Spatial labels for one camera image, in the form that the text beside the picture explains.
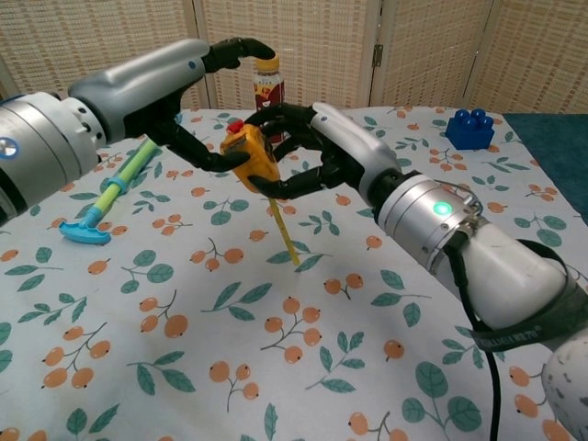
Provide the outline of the woven bamboo folding screen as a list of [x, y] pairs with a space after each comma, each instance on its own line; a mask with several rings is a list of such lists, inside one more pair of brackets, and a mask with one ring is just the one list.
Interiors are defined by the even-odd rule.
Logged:
[[295, 104], [588, 113], [588, 0], [0, 0], [0, 97], [230, 37], [277, 52]]

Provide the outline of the Costa coffee bottle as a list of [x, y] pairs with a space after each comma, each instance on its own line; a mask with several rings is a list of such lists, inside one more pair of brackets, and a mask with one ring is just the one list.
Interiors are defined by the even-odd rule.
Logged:
[[254, 101], [257, 111], [284, 102], [284, 79], [280, 73], [280, 60], [276, 55], [270, 60], [254, 61]]

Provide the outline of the blue toy building block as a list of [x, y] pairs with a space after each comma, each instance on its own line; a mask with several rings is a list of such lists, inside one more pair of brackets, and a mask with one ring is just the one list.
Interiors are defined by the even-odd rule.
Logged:
[[481, 108], [456, 111], [447, 123], [445, 135], [456, 150], [486, 150], [494, 136], [494, 121]]

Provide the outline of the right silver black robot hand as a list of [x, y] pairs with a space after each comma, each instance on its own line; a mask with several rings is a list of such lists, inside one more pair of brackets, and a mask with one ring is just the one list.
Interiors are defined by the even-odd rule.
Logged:
[[308, 107], [282, 103], [256, 111], [245, 122], [267, 136], [287, 133], [288, 138], [274, 149], [277, 161], [298, 148], [321, 153], [321, 165], [286, 181], [272, 182], [252, 176], [254, 186], [270, 198], [300, 198], [347, 184], [374, 208], [372, 187], [380, 176], [401, 172], [395, 153], [382, 139], [325, 103], [316, 102]]

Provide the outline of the green blue toy water pump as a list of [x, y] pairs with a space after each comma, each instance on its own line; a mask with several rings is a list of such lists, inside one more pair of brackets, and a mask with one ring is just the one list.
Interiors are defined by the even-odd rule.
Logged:
[[147, 177], [150, 162], [162, 152], [159, 145], [145, 138], [118, 172], [101, 184], [101, 194], [96, 201], [87, 205], [77, 215], [75, 222], [64, 220], [59, 224], [59, 233], [71, 242], [105, 245], [113, 236], [126, 232], [127, 227], [114, 226], [104, 218], [119, 198]]

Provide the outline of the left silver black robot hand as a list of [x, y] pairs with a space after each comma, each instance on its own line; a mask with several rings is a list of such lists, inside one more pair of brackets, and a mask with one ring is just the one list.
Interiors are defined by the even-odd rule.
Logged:
[[271, 60], [275, 55], [253, 38], [215, 44], [184, 39], [78, 80], [68, 96], [89, 107], [108, 142], [145, 134], [197, 168], [226, 172], [244, 164], [249, 155], [213, 153], [176, 123], [182, 96], [207, 74], [238, 68], [242, 58]]

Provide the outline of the floral print tablecloth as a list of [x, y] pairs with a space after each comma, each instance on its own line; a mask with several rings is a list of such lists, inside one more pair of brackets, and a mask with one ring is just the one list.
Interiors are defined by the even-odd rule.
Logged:
[[0, 227], [0, 441], [488, 441], [492, 380], [458, 299], [349, 187], [278, 203], [137, 148]]

